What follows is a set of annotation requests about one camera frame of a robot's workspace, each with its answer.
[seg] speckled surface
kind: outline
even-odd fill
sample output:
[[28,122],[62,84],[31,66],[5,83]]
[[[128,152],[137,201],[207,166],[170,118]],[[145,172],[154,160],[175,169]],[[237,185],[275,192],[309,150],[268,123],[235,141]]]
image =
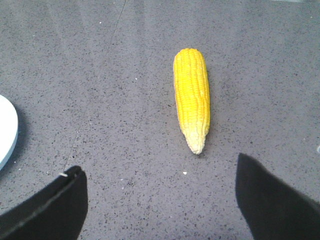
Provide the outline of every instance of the speckled surface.
[[[250,240],[235,199],[239,152],[319,201],[319,7],[0,1],[0,94],[19,117],[0,214],[80,165],[79,239]],[[174,98],[174,56],[187,47],[203,53],[210,84],[199,156]]]

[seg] black object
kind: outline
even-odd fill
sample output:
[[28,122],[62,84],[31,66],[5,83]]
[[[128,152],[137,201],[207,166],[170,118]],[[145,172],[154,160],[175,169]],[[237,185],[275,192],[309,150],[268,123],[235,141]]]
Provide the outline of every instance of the black object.
[[320,240],[320,205],[239,154],[238,206],[255,240]]
[[87,177],[73,166],[0,216],[0,240],[76,240],[87,212]]

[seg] white speck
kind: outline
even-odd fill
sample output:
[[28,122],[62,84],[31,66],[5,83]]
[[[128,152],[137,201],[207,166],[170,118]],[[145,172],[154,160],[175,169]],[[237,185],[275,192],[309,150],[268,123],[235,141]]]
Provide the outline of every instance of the white speck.
[[63,172],[59,173],[59,175],[62,176],[62,177],[66,177],[66,178],[68,177],[68,175],[63,173]]

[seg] yellow corn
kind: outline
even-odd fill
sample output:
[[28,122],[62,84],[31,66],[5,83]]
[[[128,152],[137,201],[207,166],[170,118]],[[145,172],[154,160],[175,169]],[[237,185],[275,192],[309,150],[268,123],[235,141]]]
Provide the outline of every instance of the yellow corn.
[[173,72],[180,128],[191,151],[200,154],[210,127],[210,94],[205,59],[197,49],[183,49],[174,58]]

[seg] white plate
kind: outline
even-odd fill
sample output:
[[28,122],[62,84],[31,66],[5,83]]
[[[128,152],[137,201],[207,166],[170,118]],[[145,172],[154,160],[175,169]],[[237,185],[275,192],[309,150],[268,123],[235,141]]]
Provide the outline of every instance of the white plate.
[[10,158],[18,137],[18,116],[15,107],[0,95],[0,170]]

